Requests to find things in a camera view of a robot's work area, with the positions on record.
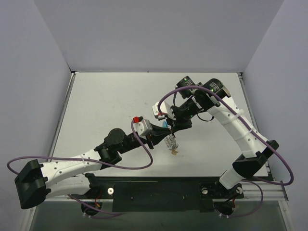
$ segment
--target table surface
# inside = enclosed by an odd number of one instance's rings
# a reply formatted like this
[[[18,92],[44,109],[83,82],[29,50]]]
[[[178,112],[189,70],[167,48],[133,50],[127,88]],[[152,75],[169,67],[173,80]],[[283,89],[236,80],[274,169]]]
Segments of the table surface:
[[[143,116],[152,124],[162,126],[154,118],[152,105],[174,89],[183,77],[195,83],[219,79],[230,91],[235,103],[244,109],[251,122],[247,103],[236,73],[77,73],[65,111],[59,137],[53,152],[56,157],[72,157],[99,144],[113,128],[131,133],[130,122]],[[172,104],[169,97],[166,102]],[[184,100],[178,94],[176,105]],[[210,119],[208,113],[200,114]],[[172,155],[164,141],[151,150],[154,163],[143,170],[107,168],[96,176],[153,176],[153,177],[218,177],[230,168],[241,154],[240,148],[217,121],[204,122],[192,118],[192,128],[176,133],[178,154]],[[142,148],[121,155],[120,166],[140,167],[149,163]],[[267,176],[266,168],[255,176]]]

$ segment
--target white wall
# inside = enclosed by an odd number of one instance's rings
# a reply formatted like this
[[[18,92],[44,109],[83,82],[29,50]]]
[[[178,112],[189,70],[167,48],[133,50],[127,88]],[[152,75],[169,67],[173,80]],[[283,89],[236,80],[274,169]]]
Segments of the white wall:
[[[1,1],[0,31],[0,230],[16,231],[23,212],[6,163],[48,154],[70,70],[32,0]]]
[[[35,0],[72,70],[241,72],[283,0]]]
[[[280,144],[295,175],[286,187],[296,230],[307,230],[308,1],[285,0],[244,72],[260,131]],[[271,169],[288,181],[275,157]]]

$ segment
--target spring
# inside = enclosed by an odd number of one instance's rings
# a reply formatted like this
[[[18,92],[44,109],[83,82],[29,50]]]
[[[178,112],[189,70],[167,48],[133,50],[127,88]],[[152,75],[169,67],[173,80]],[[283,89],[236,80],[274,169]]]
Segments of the spring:
[[[166,136],[164,138],[164,141],[170,151],[176,150],[177,147],[179,146],[177,142],[175,141],[175,137],[172,134]]]

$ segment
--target black mount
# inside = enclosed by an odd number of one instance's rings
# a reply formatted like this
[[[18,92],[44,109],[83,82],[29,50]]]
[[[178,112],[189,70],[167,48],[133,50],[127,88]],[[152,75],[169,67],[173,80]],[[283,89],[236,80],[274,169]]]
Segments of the black mount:
[[[146,136],[146,139],[140,139],[144,144],[148,144],[150,149],[153,149],[154,145],[157,145],[164,137],[171,134],[171,131],[168,128],[151,125],[153,129]],[[101,157],[100,161],[115,165],[122,160],[120,154],[140,146],[133,133],[126,135],[122,129],[115,128],[109,132],[108,136],[104,139],[104,143],[97,146],[94,150],[99,153]],[[107,167],[109,166],[102,165],[101,170]]]
[[[46,189],[47,177],[43,177],[38,160],[31,160],[15,178],[15,185],[22,209],[35,207],[45,201],[46,195],[51,192]]]
[[[93,199],[102,190],[100,199],[113,199],[113,212],[155,212],[214,210],[213,199],[228,199],[236,188],[221,190],[216,184],[219,177],[96,177],[89,174],[95,183],[84,195],[74,195],[78,199]],[[114,194],[107,193],[108,188]]]
[[[277,150],[279,147],[279,144],[276,141],[267,141],[267,143],[274,150]],[[245,158],[243,154],[240,155],[240,157],[232,164],[234,170],[247,179],[252,178],[267,162],[268,158],[273,155],[273,152],[269,148],[266,148],[261,153],[257,152],[256,155],[256,157],[248,159]]]

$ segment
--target glass panel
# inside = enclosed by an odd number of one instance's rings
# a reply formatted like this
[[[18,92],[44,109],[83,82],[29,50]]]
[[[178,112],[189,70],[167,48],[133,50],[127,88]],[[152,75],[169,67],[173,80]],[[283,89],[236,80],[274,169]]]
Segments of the glass panel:
[[[237,214],[249,212],[258,202],[237,202]],[[111,203],[104,203],[108,210]],[[130,212],[111,219],[82,218],[81,206],[73,201],[44,202],[35,211],[31,231],[286,231],[278,202],[264,202],[259,211],[243,218],[219,218],[217,212]]]

